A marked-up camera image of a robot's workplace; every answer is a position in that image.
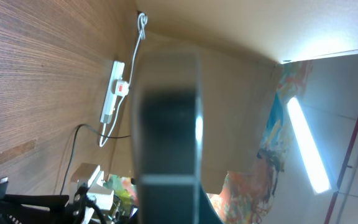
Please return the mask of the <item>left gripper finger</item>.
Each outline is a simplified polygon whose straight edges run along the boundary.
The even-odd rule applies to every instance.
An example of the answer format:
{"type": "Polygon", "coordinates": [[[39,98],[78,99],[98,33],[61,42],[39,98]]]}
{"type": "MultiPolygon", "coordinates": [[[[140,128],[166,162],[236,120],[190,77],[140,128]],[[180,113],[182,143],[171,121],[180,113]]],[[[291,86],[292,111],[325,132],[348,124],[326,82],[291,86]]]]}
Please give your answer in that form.
{"type": "Polygon", "coordinates": [[[200,185],[199,195],[199,224],[223,224],[223,221],[214,210],[202,185],[200,185]]]}

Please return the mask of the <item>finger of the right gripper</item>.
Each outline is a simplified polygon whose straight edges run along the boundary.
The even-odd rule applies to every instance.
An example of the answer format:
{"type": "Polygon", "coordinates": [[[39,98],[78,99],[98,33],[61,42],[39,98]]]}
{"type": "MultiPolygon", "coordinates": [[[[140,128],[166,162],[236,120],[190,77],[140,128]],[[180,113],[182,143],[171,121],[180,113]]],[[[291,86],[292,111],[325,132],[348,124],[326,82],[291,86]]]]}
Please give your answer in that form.
{"type": "Polygon", "coordinates": [[[70,223],[67,195],[11,195],[0,197],[0,223],[70,223]]]}

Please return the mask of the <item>teal screen smartphone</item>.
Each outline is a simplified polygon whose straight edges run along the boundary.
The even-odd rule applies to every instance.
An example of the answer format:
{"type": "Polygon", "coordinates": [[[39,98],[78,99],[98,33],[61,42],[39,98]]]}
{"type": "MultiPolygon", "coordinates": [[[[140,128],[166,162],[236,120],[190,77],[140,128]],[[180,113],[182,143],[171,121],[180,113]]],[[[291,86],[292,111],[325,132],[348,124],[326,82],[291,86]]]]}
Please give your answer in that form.
{"type": "Polygon", "coordinates": [[[140,58],[131,133],[141,223],[198,223],[203,112],[195,52],[140,58]]]}

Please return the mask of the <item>white USB charger plug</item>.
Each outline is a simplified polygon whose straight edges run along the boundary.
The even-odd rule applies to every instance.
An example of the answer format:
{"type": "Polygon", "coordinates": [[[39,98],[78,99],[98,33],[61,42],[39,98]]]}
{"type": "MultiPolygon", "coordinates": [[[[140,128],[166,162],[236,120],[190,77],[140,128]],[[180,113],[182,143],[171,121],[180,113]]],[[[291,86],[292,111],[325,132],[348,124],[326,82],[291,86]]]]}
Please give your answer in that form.
{"type": "Polygon", "coordinates": [[[129,92],[129,83],[125,80],[114,80],[112,93],[117,96],[124,97],[129,92]]]}

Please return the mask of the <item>fluorescent ceiling light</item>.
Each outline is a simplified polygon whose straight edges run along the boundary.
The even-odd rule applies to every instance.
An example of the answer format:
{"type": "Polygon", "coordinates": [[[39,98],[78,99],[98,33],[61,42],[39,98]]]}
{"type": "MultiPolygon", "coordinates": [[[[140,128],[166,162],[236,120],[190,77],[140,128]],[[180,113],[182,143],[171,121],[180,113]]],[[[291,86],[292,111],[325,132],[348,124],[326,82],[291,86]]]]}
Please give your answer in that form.
{"type": "Polygon", "coordinates": [[[330,190],[328,174],[297,97],[290,98],[287,110],[313,191],[321,194],[330,190]]]}

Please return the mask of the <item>white power strip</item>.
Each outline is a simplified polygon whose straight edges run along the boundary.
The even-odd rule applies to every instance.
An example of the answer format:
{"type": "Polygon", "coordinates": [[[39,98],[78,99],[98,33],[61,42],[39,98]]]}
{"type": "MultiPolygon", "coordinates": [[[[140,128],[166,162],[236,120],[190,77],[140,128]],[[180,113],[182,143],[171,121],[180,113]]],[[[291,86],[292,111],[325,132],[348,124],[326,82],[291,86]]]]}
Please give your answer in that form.
{"type": "Polygon", "coordinates": [[[112,120],[112,114],[116,103],[117,95],[114,94],[115,86],[118,80],[122,80],[125,63],[115,60],[112,65],[111,76],[101,112],[100,122],[109,124],[112,120]]]}

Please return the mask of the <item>colourful wall painting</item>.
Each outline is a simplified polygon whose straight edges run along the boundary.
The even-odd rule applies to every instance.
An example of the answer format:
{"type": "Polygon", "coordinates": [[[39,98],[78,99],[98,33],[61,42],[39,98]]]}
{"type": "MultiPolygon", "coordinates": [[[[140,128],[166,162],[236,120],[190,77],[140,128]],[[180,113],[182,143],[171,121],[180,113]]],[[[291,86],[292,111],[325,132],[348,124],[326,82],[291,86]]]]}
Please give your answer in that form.
{"type": "Polygon", "coordinates": [[[224,223],[260,223],[272,207],[278,175],[292,148],[283,107],[304,94],[312,63],[280,67],[277,89],[268,93],[270,101],[261,114],[261,69],[219,58],[210,58],[203,68],[203,185],[224,223]]]}

